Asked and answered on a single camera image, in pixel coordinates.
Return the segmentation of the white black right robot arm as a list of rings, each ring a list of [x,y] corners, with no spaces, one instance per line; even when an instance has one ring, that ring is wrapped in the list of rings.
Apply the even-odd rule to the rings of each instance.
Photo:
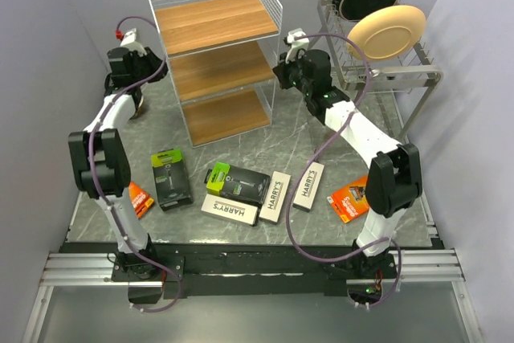
[[[356,277],[370,277],[389,263],[388,249],[398,222],[422,194],[418,148],[402,144],[381,131],[358,111],[350,97],[333,86],[327,52],[301,49],[283,53],[273,72],[282,89],[296,88],[308,111],[343,138],[368,168],[364,226],[347,259],[326,258]]]

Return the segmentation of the Gillette Labs razor box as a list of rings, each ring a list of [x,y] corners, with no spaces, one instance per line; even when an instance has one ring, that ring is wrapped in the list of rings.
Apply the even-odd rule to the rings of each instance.
[[[168,149],[151,156],[157,202],[163,211],[194,202],[190,180],[179,148]]]
[[[204,183],[208,194],[261,207],[270,181],[268,174],[218,161],[207,171]]]

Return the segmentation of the white wire wooden shelf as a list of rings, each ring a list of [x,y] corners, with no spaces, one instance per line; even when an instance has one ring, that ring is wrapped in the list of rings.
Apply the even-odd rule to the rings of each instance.
[[[279,0],[148,0],[190,144],[272,123]]]

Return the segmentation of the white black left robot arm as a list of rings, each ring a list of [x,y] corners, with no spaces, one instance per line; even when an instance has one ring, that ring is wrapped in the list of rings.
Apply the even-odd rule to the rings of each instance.
[[[67,138],[79,191],[104,212],[117,242],[115,265],[139,280],[164,275],[153,242],[133,208],[131,169],[120,131],[143,101],[141,86],[162,79],[167,70],[149,47],[116,47],[108,52],[111,68],[104,82],[104,101],[92,123]]]

